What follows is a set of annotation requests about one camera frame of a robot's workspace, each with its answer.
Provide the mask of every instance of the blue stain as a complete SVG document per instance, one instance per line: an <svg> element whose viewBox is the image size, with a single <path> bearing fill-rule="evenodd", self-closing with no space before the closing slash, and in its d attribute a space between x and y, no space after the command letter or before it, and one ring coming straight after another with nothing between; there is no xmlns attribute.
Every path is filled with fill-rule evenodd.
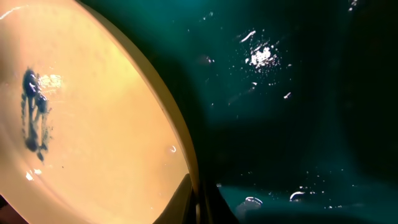
<svg viewBox="0 0 398 224"><path fill-rule="evenodd" d="M28 127L27 127L27 136L25 129L22 129L22 133L25 139L26 147L37 154L37 157L44 161L44 156L41 153L41 150L48 151L48 138L49 138L49 129L47 128L47 115L49 111L47 110L48 100L46 97L40 92L39 86L39 75L36 75L33 70L27 69L24 74L24 79L22 82L22 87L24 92L22 94L22 125L25 127L25 108L26 103L28 105ZM41 144L39 143L39 135L37 131L39 129L39 119L42 118L41 128L42 128L42 139Z"/></svg>

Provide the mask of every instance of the white plate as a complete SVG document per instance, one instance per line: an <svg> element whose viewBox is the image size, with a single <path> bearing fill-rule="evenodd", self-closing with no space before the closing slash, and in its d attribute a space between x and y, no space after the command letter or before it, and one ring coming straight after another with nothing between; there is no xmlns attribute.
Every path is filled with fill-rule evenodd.
<svg viewBox="0 0 398 224"><path fill-rule="evenodd" d="M88 10L0 1L0 194L32 224L152 223L188 173L184 155L197 176L192 142L152 65ZM36 139L32 89L47 105L33 106Z"/></svg>

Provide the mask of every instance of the green fabric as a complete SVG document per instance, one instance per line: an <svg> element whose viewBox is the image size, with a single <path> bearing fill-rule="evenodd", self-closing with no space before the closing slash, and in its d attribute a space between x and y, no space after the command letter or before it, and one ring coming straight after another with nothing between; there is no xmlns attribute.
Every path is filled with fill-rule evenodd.
<svg viewBox="0 0 398 224"><path fill-rule="evenodd" d="M379 16L388 10L361 0L83 3L159 72L187 122L200 172L221 184L242 222L239 205L252 196L261 212L333 210L398 223L390 131L397 111L388 103L396 101L388 95L395 80L386 75L394 62L385 65L383 55L395 34ZM250 63L261 54L264 64ZM297 205L289 197L299 190Z"/></svg>

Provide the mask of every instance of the dark green background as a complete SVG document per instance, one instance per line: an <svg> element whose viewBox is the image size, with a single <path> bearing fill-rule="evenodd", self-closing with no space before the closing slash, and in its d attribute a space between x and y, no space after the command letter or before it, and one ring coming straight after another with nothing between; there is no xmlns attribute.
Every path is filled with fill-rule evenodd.
<svg viewBox="0 0 398 224"><path fill-rule="evenodd" d="M159 72L202 177L222 185L240 219L236 207L254 196L260 212L342 211L398 223L393 1L82 2ZM245 63L260 44L274 45L277 63ZM296 190L306 194L289 202Z"/></svg>

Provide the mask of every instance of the dark blue smear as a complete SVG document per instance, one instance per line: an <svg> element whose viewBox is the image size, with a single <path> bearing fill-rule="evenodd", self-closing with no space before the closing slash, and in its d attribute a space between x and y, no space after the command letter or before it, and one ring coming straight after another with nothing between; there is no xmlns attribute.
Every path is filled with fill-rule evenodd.
<svg viewBox="0 0 398 224"><path fill-rule="evenodd" d="M43 154L41 150L48 151L47 147L47 139L49 136L49 131L46 126L47 115L49 111L47 110L47 99L46 97L40 92L39 87L39 76L34 73L33 70L27 69L24 74L24 80L22 82L22 87L24 92L22 94L22 125L25 127L25 107L26 102L28 104L28 132L27 136L25 133L25 129L22 129L22 133L24 134L25 138L25 145L26 147L32 151L37 153L37 157L44 161ZM41 128L42 128L42 139L41 145L39 143L39 136L37 131L39 129L38 122L40 117L42 118Z"/></svg>

